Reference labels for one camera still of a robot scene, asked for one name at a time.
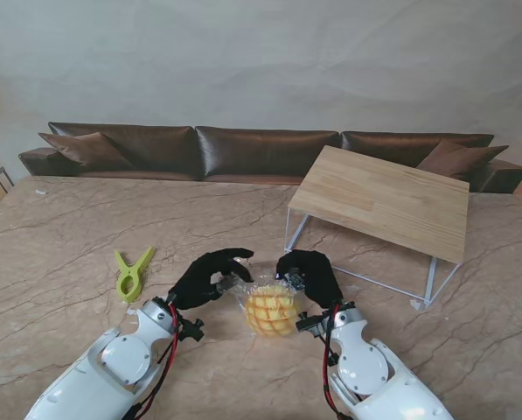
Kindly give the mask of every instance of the plastic bag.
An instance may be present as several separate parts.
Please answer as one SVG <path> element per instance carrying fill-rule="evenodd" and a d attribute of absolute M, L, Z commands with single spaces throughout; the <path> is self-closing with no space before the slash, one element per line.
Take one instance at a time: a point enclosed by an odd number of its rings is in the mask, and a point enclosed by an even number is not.
<path fill-rule="evenodd" d="M 297 314 L 303 308 L 303 294 L 298 293 L 302 283 L 272 276 L 257 276 L 254 283 L 245 283 L 233 275 L 223 277 L 218 285 L 220 291 L 229 290 L 238 298 L 247 323 L 259 335 L 284 337 L 296 332 Z"/>

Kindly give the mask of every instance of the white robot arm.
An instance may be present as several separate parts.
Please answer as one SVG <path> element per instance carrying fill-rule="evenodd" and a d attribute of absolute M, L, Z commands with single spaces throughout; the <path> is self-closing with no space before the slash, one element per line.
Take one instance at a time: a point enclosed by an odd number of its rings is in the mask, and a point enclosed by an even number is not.
<path fill-rule="evenodd" d="M 183 319 L 160 297 L 137 310 L 138 329 L 119 335 L 114 328 L 103 333 L 35 402 L 25 420 L 119 420 L 142 416 L 135 405 L 144 391 L 164 377 L 177 348 L 177 340 L 192 336 L 200 340 L 202 321 Z M 184 328 L 178 330 L 183 321 Z M 159 340 L 171 340 L 169 357 L 154 354 Z M 146 399 L 151 404 L 155 394 Z"/>
<path fill-rule="evenodd" d="M 378 339 L 364 341 L 367 321 L 354 303 L 337 305 L 320 316 L 304 313 L 300 318 L 299 331 L 324 337 L 324 371 L 327 365 L 338 363 L 338 374 L 331 376 L 330 384 L 358 420 L 453 420 L 434 393 L 385 344 Z M 340 356 L 330 350 L 332 341 L 340 345 Z M 334 405 L 330 394 L 327 401 Z M 338 418 L 349 418 L 336 412 Z"/>

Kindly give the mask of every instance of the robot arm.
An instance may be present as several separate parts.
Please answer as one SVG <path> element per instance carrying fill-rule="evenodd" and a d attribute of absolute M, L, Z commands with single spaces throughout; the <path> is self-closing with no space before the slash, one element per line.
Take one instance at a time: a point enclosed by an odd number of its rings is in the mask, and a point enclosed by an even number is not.
<path fill-rule="evenodd" d="M 323 308 L 322 315 L 300 314 L 298 331 L 310 331 L 325 343 L 324 394 L 337 418 L 330 386 L 358 420 L 453 420 L 441 401 L 387 346 L 377 339 L 366 342 L 362 331 L 367 321 L 343 295 L 329 259 L 316 251 L 294 250 L 280 259 L 278 276 L 289 284 L 301 284 L 305 295 Z M 331 351 L 331 342 L 341 348 Z M 328 378 L 328 366 L 338 374 Z"/>
<path fill-rule="evenodd" d="M 177 349 L 186 337 L 199 341 L 204 334 L 198 319 L 184 319 L 177 309 L 190 309 L 219 298 L 225 291 L 210 283 L 211 275 L 238 274 L 250 282 L 247 269 L 234 257 L 252 251 L 222 249 L 202 255 L 191 264 L 166 299 L 154 297 L 137 310 L 138 329 L 120 335 L 114 328 L 103 333 L 35 402 L 26 420 L 135 420 L 148 410 L 160 389 Z M 160 341 L 165 352 L 155 353 Z M 143 394 L 157 382 L 147 397 Z"/>
<path fill-rule="evenodd" d="M 325 341 L 330 338 L 329 342 L 340 346 L 340 356 L 334 358 L 329 358 L 330 348 L 325 346 L 324 370 L 338 362 L 338 374 L 332 374 L 330 385 L 355 418 L 453 420 L 442 402 L 385 344 L 362 338 L 367 321 L 353 302 L 337 304 L 323 315 L 302 317 L 296 323 L 299 331 L 310 331 Z"/>
<path fill-rule="evenodd" d="M 155 297 L 138 310 L 138 329 L 120 335 L 114 328 L 103 333 L 39 397 L 26 420 L 117 420 L 125 416 L 143 392 L 168 366 L 154 357 L 152 347 L 159 340 L 171 340 L 171 354 L 177 346 L 178 315 L 172 304 Z M 200 320 L 194 334 L 202 332 Z"/>

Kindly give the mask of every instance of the sofa backrest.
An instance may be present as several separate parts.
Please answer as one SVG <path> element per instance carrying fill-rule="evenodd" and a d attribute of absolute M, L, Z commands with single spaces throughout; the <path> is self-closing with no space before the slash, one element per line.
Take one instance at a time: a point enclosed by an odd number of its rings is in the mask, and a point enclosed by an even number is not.
<path fill-rule="evenodd" d="M 345 131 L 342 148 L 415 168 L 443 140 L 465 147 L 487 147 L 493 138 L 492 134 Z"/>
<path fill-rule="evenodd" d="M 193 127 L 49 122 L 49 128 L 62 136 L 100 132 L 110 138 L 139 170 L 203 175 L 202 157 Z"/>
<path fill-rule="evenodd" d="M 336 131 L 197 127 L 205 176 L 305 176 L 325 145 L 340 147 Z"/>

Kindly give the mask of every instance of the white metal frame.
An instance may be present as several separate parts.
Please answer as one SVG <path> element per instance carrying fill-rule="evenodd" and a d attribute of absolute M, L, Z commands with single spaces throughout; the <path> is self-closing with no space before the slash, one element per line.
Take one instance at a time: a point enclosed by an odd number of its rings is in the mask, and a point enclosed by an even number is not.
<path fill-rule="evenodd" d="M 284 252 L 288 253 L 290 252 L 294 246 L 297 243 L 297 240 L 299 239 L 299 236 L 302 234 L 303 228 L 305 228 L 305 225 L 307 224 L 307 221 L 311 217 L 309 214 L 305 214 L 302 218 L 302 221 L 299 223 L 299 226 L 297 227 L 296 231 L 294 232 L 292 239 L 288 243 L 288 231 L 289 231 L 289 214 L 290 209 L 288 208 L 288 216 L 286 217 L 286 232 L 284 234 Z M 434 290 L 434 280 L 435 280 L 435 267 L 437 265 L 437 257 L 432 256 L 432 260 L 429 264 L 429 272 L 428 272 L 428 282 L 426 283 L 426 291 L 424 293 L 424 296 L 418 296 L 414 293 L 411 293 L 406 290 L 402 290 L 393 286 L 389 286 L 388 284 L 384 284 L 382 282 L 378 282 L 377 280 L 373 280 L 372 278 L 368 276 L 362 276 L 357 273 L 352 273 L 351 271 L 348 271 L 347 269 L 341 269 L 340 267 L 332 266 L 333 269 L 338 270 L 340 272 L 343 272 L 345 274 L 349 274 L 351 276 L 361 278 L 362 280 L 366 280 L 367 282 L 377 284 L 379 286 L 386 287 L 387 289 L 390 289 L 391 291 L 398 291 L 399 293 L 403 293 L 407 296 L 410 296 L 411 298 L 421 300 L 423 304 L 428 307 L 430 306 L 435 298 L 440 294 L 440 292 L 443 290 L 443 288 L 447 285 L 448 281 L 453 278 L 456 271 L 459 270 L 462 264 L 457 264 L 455 268 L 451 270 L 447 278 L 443 281 L 443 284 L 439 287 L 439 289 L 435 292 L 434 296 L 432 296 L 432 292 Z"/>

